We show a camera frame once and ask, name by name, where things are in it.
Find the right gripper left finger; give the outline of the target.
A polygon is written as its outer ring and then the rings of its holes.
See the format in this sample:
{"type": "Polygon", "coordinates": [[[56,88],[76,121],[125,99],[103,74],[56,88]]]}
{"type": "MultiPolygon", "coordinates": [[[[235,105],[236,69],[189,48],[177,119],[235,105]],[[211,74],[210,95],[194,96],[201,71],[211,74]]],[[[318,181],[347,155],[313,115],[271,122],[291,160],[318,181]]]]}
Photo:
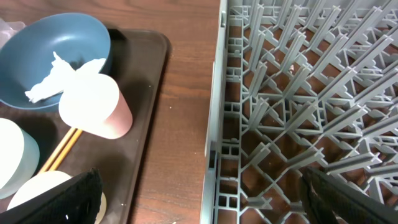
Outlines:
{"type": "Polygon", "coordinates": [[[95,224],[103,219],[103,181],[90,169],[1,213],[1,223],[95,224]]]}

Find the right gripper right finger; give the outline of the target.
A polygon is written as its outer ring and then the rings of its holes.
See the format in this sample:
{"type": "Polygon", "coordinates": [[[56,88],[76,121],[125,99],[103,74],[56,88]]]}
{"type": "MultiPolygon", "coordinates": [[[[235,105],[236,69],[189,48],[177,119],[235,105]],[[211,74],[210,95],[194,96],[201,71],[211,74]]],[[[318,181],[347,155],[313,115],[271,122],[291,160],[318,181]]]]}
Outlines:
{"type": "Polygon", "coordinates": [[[310,223],[337,223],[336,216],[347,223],[397,224],[397,211],[361,192],[338,182],[313,167],[304,170],[299,195],[310,223]]]}

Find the light green cup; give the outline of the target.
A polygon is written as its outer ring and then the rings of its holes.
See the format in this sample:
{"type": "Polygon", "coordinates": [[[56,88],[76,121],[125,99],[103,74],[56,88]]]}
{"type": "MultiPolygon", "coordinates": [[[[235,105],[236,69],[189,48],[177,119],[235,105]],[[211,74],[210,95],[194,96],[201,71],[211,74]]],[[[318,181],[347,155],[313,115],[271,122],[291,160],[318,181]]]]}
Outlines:
{"type": "Polygon", "coordinates": [[[39,173],[24,183],[9,202],[7,211],[70,180],[73,176],[59,170],[39,173]]]}

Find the light blue bowl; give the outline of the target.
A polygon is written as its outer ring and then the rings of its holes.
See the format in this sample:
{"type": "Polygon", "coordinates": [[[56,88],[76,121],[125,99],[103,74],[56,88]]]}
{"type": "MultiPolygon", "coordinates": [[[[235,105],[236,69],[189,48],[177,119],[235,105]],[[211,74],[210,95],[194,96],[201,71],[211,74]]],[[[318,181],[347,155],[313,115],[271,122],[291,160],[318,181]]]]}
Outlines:
{"type": "Polygon", "coordinates": [[[1,198],[19,190],[35,173],[40,151],[36,140],[10,119],[1,119],[1,198]]]}

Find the pink cup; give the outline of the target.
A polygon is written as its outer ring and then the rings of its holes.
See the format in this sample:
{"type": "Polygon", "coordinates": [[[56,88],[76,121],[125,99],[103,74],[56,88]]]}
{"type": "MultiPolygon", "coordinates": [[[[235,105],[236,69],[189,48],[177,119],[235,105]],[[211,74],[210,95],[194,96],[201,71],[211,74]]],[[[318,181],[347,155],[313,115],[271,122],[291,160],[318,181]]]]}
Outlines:
{"type": "Polygon", "coordinates": [[[128,133],[133,117],[116,81],[104,74],[76,76],[58,105],[63,122],[106,139],[128,133]]]}

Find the white tissue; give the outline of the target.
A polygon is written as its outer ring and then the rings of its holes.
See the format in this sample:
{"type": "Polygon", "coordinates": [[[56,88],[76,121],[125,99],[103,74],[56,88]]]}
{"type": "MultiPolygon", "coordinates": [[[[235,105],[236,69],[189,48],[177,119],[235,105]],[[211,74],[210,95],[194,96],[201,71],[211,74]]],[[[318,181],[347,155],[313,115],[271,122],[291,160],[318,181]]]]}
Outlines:
{"type": "Polygon", "coordinates": [[[31,103],[37,103],[63,93],[78,76],[97,74],[106,62],[105,58],[93,59],[75,70],[68,62],[59,57],[56,52],[53,52],[53,56],[55,60],[51,62],[50,73],[40,83],[35,84],[30,90],[24,92],[31,103]]]}

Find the dark blue plate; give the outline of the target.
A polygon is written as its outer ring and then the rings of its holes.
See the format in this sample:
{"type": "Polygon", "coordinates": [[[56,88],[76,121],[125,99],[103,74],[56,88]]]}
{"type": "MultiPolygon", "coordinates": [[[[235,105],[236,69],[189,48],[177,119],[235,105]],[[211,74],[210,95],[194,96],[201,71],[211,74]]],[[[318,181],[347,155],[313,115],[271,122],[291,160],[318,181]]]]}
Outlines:
{"type": "Polygon", "coordinates": [[[60,95],[38,103],[25,95],[50,73],[55,55],[72,68],[105,58],[101,71],[107,74],[112,58],[110,34],[95,17],[75,12],[48,16],[23,28],[1,48],[1,103],[19,110],[57,110],[60,95]]]}

